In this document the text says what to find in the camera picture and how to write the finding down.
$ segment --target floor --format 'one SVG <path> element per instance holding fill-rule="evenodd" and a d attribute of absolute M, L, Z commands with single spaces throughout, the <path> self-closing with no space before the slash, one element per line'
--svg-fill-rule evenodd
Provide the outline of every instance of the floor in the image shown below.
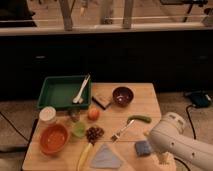
<path fill-rule="evenodd" d="M 100 24 L 100 2 L 102 0 L 88 0 L 89 5 L 84 15 L 80 14 L 81 1 L 75 2 L 72 11 L 72 20 L 74 26 L 88 27 Z M 112 1 L 113 12 L 110 15 L 113 24 L 122 24 L 124 0 Z M 33 16 L 38 27 L 63 26 L 63 19 L 58 0 L 28 0 L 29 8 L 36 12 Z M 194 5 L 187 22 L 201 22 L 204 15 L 204 9 L 213 6 L 213 1 L 209 0 L 207 5 L 199 7 Z M 133 24 L 144 23 L 174 23 L 182 22 L 189 5 L 162 5 L 159 0 L 134 0 Z"/>
<path fill-rule="evenodd" d="M 183 97 L 182 92 L 157 93 L 160 109 L 162 114 L 167 112 L 176 112 L 180 114 L 187 122 L 184 135 L 193 138 L 192 129 L 189 124 L 186 106 L 190 101 Z M 0 111 L 22 132 L 25 137 L 30 137 L 31 128 L 34 120 L 38 117 L 39 111 L 36 109 L 36 100 L 31 101 L 8 101 L 0 102 Z M 197 134 L 197 139 L 213 145 L 213 106 L 202 109 L 192 108 L 190 110 L 191 118 Z M 17 134 L 13 128 L 0 117 L 0 148 L 10 145 L 22 146 L 27 142 Z M 21 169 L 25 153 L 0 153 L 0 170 L 19 171 Z M 186 168 L 179 162 L 177 163 L 177 171 L 185 171 Z M 194 165 L 186 162 L 193 171 L 201 171 Z"/>

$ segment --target white jar lid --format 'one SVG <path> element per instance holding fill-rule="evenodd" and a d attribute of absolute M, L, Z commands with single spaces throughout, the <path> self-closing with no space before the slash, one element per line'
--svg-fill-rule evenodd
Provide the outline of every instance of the white jar lid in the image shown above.
<path fill-rule="evenodd" d="M 53 123 L 56 121 L 56 110 L 52 106 L 43 108 L 39 113 L 39 119 L 45 123 Z"/>

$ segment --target red object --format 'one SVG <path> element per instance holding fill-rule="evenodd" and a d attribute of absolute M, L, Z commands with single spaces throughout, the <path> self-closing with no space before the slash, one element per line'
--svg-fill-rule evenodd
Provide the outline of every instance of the red object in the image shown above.
<path fill-rule="evenodd" d="M 99 116 L 100 112 L 97 108 L 93 107 L 88 110 L 88 119 L 95 121 L 99 118 Z"/>
<path fill-rule="evenodd" d="M 68 139 L 69 133 L 64 125 L 50 125 L 41 134 L 40 149 L 46 155 L 56 154 L 63 149 Z"/>

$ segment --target blue sponge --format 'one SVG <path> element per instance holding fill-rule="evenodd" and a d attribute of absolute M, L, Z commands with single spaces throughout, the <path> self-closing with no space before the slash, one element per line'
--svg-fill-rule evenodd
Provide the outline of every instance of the blue sponge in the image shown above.
<path fill-rule="evenodd" d="M 148 156 L 153 152 L 153 149 L 148 141 L 137 141 L 135 143 L 135 150 L 138 157 Z"/>

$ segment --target grapes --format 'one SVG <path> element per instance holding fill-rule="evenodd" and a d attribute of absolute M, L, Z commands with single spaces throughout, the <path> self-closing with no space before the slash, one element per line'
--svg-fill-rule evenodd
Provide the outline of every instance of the grapes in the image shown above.
<path fill-rule="evenodd" d="M 104 130 L 99 126 L 92 126 L 86 131 L 87 140 L 93 145 L 95 142 L 102 137 L 104 134 Z"/>

